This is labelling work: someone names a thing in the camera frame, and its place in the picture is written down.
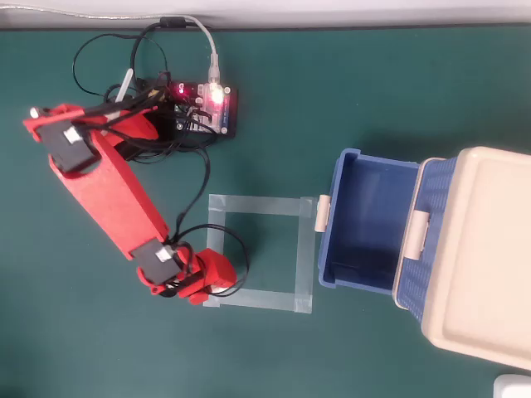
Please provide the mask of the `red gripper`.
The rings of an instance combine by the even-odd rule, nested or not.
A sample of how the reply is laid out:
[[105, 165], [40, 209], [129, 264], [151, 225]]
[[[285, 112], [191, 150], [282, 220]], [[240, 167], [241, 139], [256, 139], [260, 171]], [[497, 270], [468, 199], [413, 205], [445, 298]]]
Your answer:
[[192, 305], [202, 305], [210, 296], [210, 290], [234, 289], [236, 271], [230, 261], [212, 249], [205, 249], [188, 256], [192, 261], [190, 285], [178, 291], [178, 297]]

